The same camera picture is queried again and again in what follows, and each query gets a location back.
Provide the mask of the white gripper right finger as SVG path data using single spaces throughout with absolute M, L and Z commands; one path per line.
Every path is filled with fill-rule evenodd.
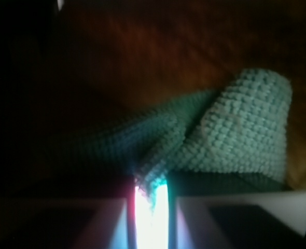
M 306 248 L 306 191 L 261 174 L 167 177 L 169 248 Z

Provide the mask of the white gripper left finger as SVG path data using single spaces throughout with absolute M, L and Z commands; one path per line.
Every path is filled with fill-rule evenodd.
M 134 181 L 47 181 L 0 196 L 1 248 L 135 248 Z

